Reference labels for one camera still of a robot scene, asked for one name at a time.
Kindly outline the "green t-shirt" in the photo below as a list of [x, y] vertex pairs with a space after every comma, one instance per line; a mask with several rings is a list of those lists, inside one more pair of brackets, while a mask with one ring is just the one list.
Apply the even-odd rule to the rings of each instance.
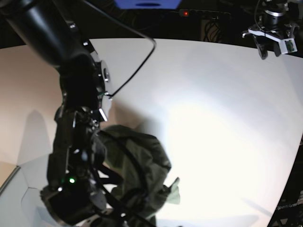
[[172, 164], [157, 137], [122, 125], [109, 126], [93, 133], [105, 152], [100, 171], [108, 178], [99, 179], [112, 212], [108, 224], [129, 227], [154, 227], [156, 214], [167, 203], [179, 205], [180, 179], [169, 186], [165, 180]]

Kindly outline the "grey panel at corner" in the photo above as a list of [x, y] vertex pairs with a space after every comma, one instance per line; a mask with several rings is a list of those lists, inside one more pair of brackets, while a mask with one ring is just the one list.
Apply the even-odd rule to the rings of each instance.
[[29, 187], [20, 167], [16, 167], [0, 187], [1, 227], [44, 227], [39, 212], [39, 190]]

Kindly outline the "black power strip red light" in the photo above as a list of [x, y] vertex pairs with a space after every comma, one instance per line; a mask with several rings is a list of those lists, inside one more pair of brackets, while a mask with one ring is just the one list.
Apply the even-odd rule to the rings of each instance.
[[232, 16], [228, 12], [201, 10], [201, 9], [180, 9], [179, 15], [182, 17], [196, 17], [200, 19], [230, 19]]

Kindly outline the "blue box at top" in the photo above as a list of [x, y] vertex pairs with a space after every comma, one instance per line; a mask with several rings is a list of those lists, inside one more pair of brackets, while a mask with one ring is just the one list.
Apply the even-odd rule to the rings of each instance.
[[181, 0], [114, 0], [120, 9], [176, 9]]

